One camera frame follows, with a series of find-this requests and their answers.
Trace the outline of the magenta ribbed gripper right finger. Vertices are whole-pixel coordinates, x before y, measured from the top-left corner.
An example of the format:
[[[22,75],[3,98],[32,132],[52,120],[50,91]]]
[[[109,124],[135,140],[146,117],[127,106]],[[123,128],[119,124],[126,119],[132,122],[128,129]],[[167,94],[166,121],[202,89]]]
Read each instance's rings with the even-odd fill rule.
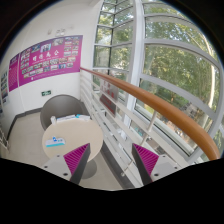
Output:
[[[143,185],[148,185],[181,169],[167,155],[157,155],[137,144],[132,144],[132,155]]]

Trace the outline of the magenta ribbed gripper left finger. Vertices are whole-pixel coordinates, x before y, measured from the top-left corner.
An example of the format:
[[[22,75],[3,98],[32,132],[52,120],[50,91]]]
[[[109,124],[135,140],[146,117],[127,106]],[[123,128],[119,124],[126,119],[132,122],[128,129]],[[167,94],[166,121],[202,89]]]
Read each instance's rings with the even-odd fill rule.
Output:
[[[42,169],[56,176],[79,184],[90,156],[90,144],[87,143],[65,155],[56,155],[42,166]]]

